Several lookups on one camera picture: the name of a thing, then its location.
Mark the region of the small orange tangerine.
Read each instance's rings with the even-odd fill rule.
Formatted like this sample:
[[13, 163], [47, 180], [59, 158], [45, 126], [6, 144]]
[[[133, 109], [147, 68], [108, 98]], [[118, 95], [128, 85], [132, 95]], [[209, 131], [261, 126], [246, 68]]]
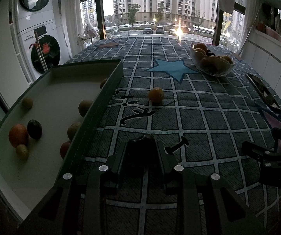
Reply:
[[164, 92], [159, 87], [152, 88], [148, 93], [148, 98], [153, 106], [160, 106], [164, 99]]

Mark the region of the yellow-green small fruit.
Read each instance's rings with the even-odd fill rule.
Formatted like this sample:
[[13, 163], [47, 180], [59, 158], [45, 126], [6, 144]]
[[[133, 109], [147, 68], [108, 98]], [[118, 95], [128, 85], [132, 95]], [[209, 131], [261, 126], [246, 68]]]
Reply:
[[20, 144], [16, 147], [16, 155], [22, 161], [27, 161], [29, 158], [29, 150], [24, 144]]

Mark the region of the checkered dark blue tablecloth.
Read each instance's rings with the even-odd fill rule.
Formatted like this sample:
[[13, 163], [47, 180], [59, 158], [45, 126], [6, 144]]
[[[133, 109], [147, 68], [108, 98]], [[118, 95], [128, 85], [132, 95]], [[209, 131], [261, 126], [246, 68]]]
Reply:
[[[281, 121], [246, 78], [244, 62], [226, 76], [200, 72], [190, 41], [158, 37], [99, 41], [69, 63], [121, 60], [123, 77], [94, 127], [82, 123], [71, 149], [81, 156], [70, 198], [79, 234], [281, 234], [281, 188], [259, 182], [260, 163], [244, 141], [280, 150], [271, 129]], [[162, 105], [148, 98], [164, 92]], [[111, 172], [121, 145], [144, 134], [173, 154], [175, 172]]]

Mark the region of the large orange fruit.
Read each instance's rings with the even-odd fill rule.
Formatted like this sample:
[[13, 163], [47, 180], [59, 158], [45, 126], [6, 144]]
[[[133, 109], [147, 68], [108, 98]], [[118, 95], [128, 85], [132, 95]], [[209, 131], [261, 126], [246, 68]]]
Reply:
[[29, 134], [27, 128], [22, 124], [15, 124], [8, 133], [8, 139], [13, 147], [29, 144]]

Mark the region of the red small apple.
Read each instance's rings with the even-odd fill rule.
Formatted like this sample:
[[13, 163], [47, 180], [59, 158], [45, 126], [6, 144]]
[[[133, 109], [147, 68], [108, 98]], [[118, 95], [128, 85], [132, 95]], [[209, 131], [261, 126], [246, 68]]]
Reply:
[[62, 159], [65, 158], [68, 150], [69, 150], [69, 147], [71, 145], [71, 142], [70, 141], [67, 141], [67, 142], [64, 142], [61, 147], [60, 147], [60, 156]]

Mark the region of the lower white washing machine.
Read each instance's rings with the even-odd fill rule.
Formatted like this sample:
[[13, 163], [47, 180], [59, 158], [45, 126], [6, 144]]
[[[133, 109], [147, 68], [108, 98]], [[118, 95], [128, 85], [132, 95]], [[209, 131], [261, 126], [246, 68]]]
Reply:
[[36, 47], [29, 49], [29, 46], [36, 42], [34, 30], [37, 31], [40, 48], [48, 69], [57, 65], [63, 65], [70, 59], [66, 43], [63, 39], [62, 28], [56, 27], [53, 20], [18, 33], [19, 42], [32, 81], [36, 81], [44, 74]]

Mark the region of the green-brown kiwi fruit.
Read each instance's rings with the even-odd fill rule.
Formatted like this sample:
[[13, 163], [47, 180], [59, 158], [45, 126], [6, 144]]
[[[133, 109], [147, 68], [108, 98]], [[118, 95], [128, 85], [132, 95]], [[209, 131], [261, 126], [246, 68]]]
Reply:
[[70, 141], [74, 139], [75, 134], [77, 133], [80, 126], [81, 126], [81, 122], [75, 122], [69, 126], [69, 128], [67, 129], [67, 136]]

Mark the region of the dark plum fruit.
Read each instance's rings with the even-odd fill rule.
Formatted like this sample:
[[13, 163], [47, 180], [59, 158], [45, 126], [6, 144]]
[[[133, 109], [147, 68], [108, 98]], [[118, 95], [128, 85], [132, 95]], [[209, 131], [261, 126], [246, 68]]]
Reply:
[[138, 174], [157, 171], [159, 167], [158, 149], [155, 139], [144, 134], [132, 139], [127, 145], [127, 170]]

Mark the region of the red broom with pole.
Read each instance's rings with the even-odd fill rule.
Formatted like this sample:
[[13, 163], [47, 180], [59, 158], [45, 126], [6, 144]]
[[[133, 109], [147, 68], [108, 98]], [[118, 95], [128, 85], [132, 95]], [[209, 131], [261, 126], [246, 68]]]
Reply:
[[38, 56], [39, 56], [41, 65], [42, 65], [42, 67], [43, 67], [43, 70], [44, 70], [44, 72], [47, 72], [47, 71], [48, 71], [48, 68], [47, 68], [47, 65], [46, 65], [44, 56], [43, 56], [43, 54], [42, 54], [42, 50], [41, 50], [41, 48], [40, 48], [40, 42], [39, 42], [39, 38], [38, 38], [38, 34], [37, 34], [37, 31], [36, 31], [36, 30], [34, 30], [34, 35], [35, 35], [35, 38], [36, 38], [36, 42], [32, 43], [32, 44], [29, 46], [29, 49], [32, 49], [32, 47], [36, 47], [37, 54], [38, 54]]

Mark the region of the white shallow tray box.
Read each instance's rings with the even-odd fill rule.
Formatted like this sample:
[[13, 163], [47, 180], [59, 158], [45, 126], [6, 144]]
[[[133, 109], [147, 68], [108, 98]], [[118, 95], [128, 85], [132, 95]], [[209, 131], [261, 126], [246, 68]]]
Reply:
[[[23, 110], [22, 99], [12, 105], [0, 124], [0, 198], [20, 222], [53, 187], [69, 126], [80, 122], [94, 127], [122, 77], [121, 60], [60, 65], [22, 94], [33, 101], [29, 111]], [[22, 161], [8, 134], [14, 125], [27, 125], [32, 119], [40, 123], [42, 136], [29, 141], [29, 158]]]

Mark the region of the black tablet stand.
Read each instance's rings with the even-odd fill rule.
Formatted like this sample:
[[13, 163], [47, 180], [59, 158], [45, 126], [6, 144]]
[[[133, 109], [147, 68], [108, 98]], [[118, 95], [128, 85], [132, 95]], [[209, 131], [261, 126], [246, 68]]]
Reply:
[[251, 85], [254, 87], [255, 91], [258, 93], [264, 106], [256, 103], [256, 107], [262, 116], [269, 115], [270, 117], [281, 121], [281, 108], [277, 103], [276, 99], [273, 97], [271, 92], [265, 86], [265, 84], [253, 74], [246, 74], [246, 78], [249, 80]]

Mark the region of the glass fruit bowl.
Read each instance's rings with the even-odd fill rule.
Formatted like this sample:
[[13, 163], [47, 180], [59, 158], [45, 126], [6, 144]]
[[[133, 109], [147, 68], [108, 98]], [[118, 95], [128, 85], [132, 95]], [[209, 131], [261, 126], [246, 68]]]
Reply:
[[190, 52], [193, 65], [200, 72], [210, 76], [226, 76], [234, 68], [234, 62], [230, 56], [216, 56], [204, 43], [193, 43]]

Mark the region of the white cabinet panel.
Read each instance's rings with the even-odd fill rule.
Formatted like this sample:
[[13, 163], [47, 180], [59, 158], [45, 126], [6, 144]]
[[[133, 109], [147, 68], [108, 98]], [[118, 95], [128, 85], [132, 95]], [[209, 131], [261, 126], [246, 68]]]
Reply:
[[0, 95], [8, 108], [29, 88], [16, 55], [10, 20], [9, 0], [0, 1]]

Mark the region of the upper white dryer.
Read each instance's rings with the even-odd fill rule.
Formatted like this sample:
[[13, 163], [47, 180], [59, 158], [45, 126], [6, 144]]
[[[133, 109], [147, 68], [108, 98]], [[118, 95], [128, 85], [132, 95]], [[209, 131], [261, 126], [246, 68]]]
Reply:
[[15, 0], [18, 33], [54, 19], [52, 0]]

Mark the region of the small table lamp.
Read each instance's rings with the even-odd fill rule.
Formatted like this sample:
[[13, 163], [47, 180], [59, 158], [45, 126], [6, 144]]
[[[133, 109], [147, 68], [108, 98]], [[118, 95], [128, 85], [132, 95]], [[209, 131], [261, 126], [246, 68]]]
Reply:
[[82, 46], [84, 43], [88, 43], [88, 40], [99, 37], [98, 31], [93, 27], [93, 25], [88, 22], [84, 32], [79, 33], [77, 37], [77, 45]]

